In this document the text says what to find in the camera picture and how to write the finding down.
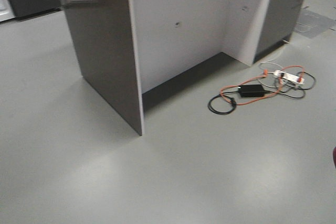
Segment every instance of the white appliance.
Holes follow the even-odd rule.
[[[0,22],[14,17],[9,1],[0,0]]]

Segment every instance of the concrete floor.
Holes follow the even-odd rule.
[[[336,19],[336,0],[304,6]],[[162,88],[143,137],[83,81],[63,12],[0,38],[0,223],[335,223],[336,31],[294,33],[275,61],[318,79],[303,100],[210,113],[260,72],[224,57]]]

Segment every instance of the gray desk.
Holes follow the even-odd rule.
[[[303,0],[62,1],[84,78],[141,135],[142,94],[219,52],[253,64]]]

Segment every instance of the desk leg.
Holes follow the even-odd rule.
[[[64,6],[83,77],[143,133],[128,0],[68,0]]]

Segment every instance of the white power strip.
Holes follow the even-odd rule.
[[[304,78],[301,78],[301,80],[299,81],[300,77],[295,76],[294,74],[286,73],[286,72],[283,72],[283,71],[280,71],[280,70],[275,70],[273,75],[275,77],[281,77],[285,80],[291,81],[291,82],[295,83],[296,86],[300,86],[300,85],[304,84]]]

